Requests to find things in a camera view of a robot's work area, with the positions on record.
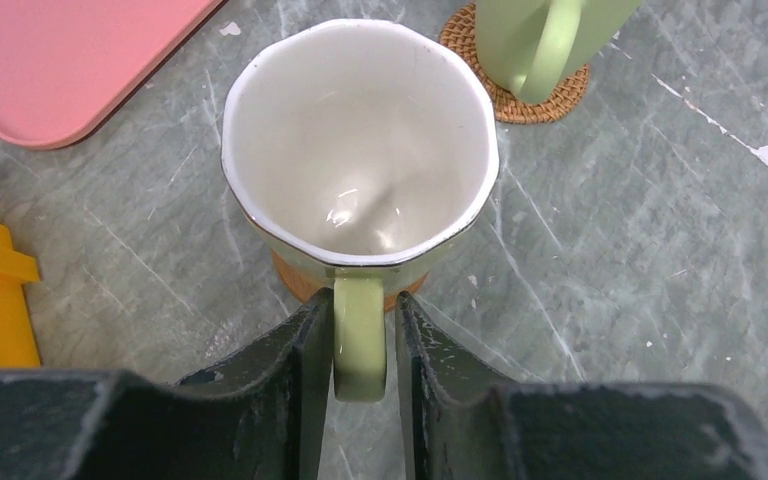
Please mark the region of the woven coaster tan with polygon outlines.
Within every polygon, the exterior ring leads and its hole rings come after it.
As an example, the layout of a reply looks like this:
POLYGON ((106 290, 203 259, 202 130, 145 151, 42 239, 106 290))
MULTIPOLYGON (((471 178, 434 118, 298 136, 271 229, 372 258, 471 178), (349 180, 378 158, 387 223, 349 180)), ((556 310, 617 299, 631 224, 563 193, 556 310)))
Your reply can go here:
POLYGON ((583 99, 589 79, 588 64, 563 79, 542 103, 527 104, 493 82, 482 70, 475 45, 475 4, 468 3, 444 23, 438 41, 461 57, 487 91, 495 119, 508 124, 550 123, 569 114, 583 99))

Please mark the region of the green mug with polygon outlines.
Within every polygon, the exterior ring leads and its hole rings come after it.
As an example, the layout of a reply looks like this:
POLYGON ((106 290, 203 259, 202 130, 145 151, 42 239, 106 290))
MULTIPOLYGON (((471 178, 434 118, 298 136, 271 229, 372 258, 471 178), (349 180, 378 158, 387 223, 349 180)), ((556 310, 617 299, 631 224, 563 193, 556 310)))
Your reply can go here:
POLYGON ((235 79, 221 168, 270 250, 332 291, 336 397, 380 400, 385 297, 450 252, 499 175, 483 85, 403 25, 328 20, 265 47, 235 79))
POLYGON ((523 103, 548 99, 641 6, 640 0, 477 0, 479 65, 523 103))

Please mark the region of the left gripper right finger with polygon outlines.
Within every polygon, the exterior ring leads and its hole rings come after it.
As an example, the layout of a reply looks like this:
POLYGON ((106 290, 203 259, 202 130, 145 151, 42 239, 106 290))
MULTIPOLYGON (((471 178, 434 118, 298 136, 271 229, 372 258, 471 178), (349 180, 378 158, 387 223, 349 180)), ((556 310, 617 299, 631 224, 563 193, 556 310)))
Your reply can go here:
POLYGON ((397 298, 410 479, 768 479, 768 432, 705 383, 522 383, 397 298))

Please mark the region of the green mug back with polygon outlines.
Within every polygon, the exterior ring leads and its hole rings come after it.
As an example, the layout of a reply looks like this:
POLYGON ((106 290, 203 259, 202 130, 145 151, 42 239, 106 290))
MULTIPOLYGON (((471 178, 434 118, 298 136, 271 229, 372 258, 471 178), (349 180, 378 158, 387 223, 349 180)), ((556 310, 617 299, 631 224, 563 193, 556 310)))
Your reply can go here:
POLYGON ((336 397, 380 400, 385 297, 450 252, 499 175, 483 85, 403 25, 328 20, 265 47, 235 79, 221 168, 270 250, 332 291, 336 397))

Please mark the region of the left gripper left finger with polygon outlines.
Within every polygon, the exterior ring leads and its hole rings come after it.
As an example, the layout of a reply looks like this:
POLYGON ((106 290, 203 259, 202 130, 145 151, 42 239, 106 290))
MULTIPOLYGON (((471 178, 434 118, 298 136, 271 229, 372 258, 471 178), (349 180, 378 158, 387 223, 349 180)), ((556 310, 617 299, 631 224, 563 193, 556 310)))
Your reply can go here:
POLYGON ((314 479, 333 293, 174 384, 124 369, 0 370, 0 479, 314 479))

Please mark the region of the light wooden coaster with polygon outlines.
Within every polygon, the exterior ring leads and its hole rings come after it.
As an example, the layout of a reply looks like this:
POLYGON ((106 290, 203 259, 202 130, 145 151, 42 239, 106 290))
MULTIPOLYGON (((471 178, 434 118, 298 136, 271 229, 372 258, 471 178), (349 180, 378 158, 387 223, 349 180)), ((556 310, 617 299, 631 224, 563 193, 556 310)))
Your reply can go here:
MULTIPOLYGON (((286 261, 284 261, 274 250, 270 250, 273 265, 277 271, 279 278, 287 290, 301 303, 307 302, 311 296, 323 287, 327 287, 325 283, 310 277, 309 275, 295 269, 286 261)), ((415 294, 425 282, 429 272, 426 272, 417 281, 410 284, 402 290, 406 290, 409 293, 415 294)), ((388 295, 384 299, 384 311, 393 311, 396 307, 397 294, 388 295)))

